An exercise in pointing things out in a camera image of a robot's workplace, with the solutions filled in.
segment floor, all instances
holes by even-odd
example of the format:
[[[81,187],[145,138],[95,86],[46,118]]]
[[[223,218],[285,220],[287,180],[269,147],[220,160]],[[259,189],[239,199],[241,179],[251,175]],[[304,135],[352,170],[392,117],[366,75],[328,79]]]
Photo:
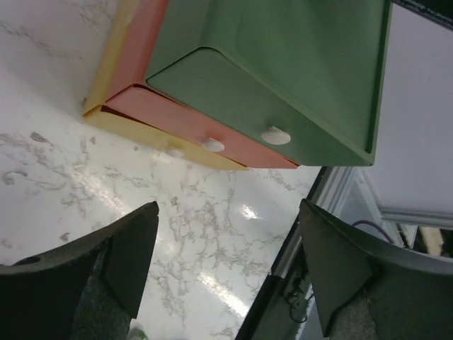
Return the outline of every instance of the floor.
[[[319,171],[213,171],[84,124],[117,0],[0,0],[0,264],[157,200],[138,321],[234,339]]]

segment green tray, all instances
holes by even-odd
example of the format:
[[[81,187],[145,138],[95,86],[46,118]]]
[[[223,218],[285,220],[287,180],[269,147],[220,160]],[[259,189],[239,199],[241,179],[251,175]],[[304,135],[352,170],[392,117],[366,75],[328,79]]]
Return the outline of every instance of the green tray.
[[[170,0],[147,83],[299,164],[370,165],[390,15],[390,0]],[[291,142],[264,142],[271,126]]]

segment white knob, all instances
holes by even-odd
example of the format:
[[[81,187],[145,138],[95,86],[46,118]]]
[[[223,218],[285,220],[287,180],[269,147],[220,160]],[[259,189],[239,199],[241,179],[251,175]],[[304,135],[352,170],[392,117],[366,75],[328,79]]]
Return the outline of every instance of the white knob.
[[[165,153],[167,153],[168,156],[172,156],[175,158],[184,157],[184,152],[181,149],[178,149],[177,147],[167,147]]]
[[[278,127],[272,126],[269,127],[269,130],[261,134],[261,138],[265,142],[272,145],[284,145],[291,142],[291,136],[285,131],[281,131]]]
[[[202,146],[212,152],[221,152],[225,150],[224,144],[214,138],[209,138]]]

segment white wall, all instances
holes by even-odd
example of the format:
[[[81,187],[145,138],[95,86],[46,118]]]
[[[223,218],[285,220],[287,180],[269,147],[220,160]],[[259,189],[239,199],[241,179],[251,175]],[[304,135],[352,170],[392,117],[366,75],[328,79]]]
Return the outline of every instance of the white wall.
[[[453,32],[394,6],[376,163],[383,208],[453,213]]]

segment green box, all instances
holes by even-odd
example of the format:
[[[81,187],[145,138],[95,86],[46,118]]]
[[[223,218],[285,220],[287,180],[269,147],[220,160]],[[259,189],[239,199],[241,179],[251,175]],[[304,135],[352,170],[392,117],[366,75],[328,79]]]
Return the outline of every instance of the green box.
[[[170,0],[147,83],[299,164],[370,165],[390,16],[390,0]],[[271,126],[291,142],[264,142]]]

